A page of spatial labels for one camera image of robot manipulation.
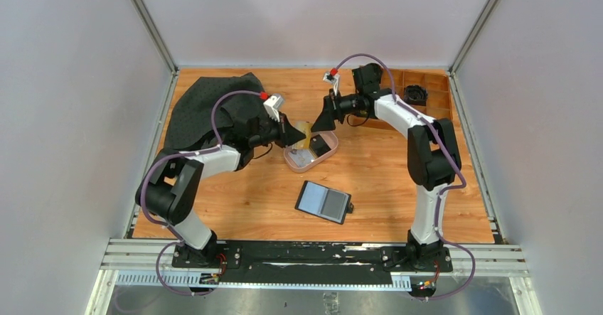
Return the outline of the pink oval plastic tray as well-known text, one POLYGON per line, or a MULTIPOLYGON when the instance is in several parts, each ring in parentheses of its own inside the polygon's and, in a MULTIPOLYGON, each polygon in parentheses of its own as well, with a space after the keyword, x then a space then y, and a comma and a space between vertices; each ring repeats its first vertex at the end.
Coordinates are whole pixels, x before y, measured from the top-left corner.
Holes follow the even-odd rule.
POLYGON ((339 140, 338 140, 338 137, 335 135, 335 133, 332 131, 317 132, 317 133, 312 133, 311 137, 313 137, 314 135, 317 135, 317 134, 320 134, 325 139, 327 144, 331 147, 330 152, 328 152, 326 155, 324 155, 322 157, 315 158, 313 153, 311 152, 310 148, 302 149, 302 150, 295 150, 291 146, 287 147, 284 150, 283 157, 284 157, 286 164, 293 172, 304 173, 304 172, 312 169, 313 167, 317 166, 321 162, 327 160, 328 158, 330 158, 331 156, 333 156, 336 153, 338 145, 339 145, 339 140))

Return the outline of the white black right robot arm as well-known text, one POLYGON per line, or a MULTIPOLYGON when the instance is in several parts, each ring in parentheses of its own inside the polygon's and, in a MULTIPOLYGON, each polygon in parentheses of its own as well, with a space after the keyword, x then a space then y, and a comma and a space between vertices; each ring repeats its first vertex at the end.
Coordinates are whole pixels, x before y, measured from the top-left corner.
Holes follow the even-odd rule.
POLYGON ((363 113, 389 124, 407 140, 407 169, 417 186, 415 217, 407 235, 402 261, 415 270, 431 265, 444 249, 441 208, 455 178, 461 176, 461 158, 452 121, 428 117, 404 102, 394 87, 380 85, 384 69, 377 63, 352 71, 355 92, 342 95, 337 68, 327 71, 331 85, 313 132, 331 131, 349 114, 363 113))

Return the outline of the gold credit card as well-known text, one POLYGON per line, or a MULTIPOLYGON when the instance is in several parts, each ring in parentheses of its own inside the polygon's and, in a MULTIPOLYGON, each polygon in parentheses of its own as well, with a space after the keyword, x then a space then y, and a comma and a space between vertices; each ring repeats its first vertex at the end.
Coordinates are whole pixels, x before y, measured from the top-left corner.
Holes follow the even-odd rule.
POLYGON ((295 124, 295 128, 304 134, 304 138, 299 140, 294 146, 295 150, 308 149, 311 141, 311 123, 298 121, 295 124))

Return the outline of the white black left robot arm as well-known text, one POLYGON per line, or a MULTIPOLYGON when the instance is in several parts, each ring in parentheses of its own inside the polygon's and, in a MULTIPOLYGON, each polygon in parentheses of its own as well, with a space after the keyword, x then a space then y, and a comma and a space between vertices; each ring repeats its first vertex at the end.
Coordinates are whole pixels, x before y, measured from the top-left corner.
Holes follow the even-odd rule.
POLYGON ((135 196, 144 217, 167 228, 177 238, 177 245, 188 249, 191 259, 200 267, 212 266, 218 258, 218 249, 217 235, 193 209, 199 183, 245 168, 258 146, 275 144, 285 148, 306 139, 305 133, 291 125, 282 112, 275 118, 238 118, 219 134, 222 144, 211 148, 162 149, 135 196))

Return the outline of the black leather card holder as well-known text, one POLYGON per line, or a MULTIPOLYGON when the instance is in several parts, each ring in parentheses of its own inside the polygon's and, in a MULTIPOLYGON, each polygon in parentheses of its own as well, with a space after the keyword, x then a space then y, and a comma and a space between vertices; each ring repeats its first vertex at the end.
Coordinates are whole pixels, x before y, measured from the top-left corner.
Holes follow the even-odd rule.
POLYGON ((294 208, 339 225, 354 211, 351 194, 311 181, 303 183, 294 208))

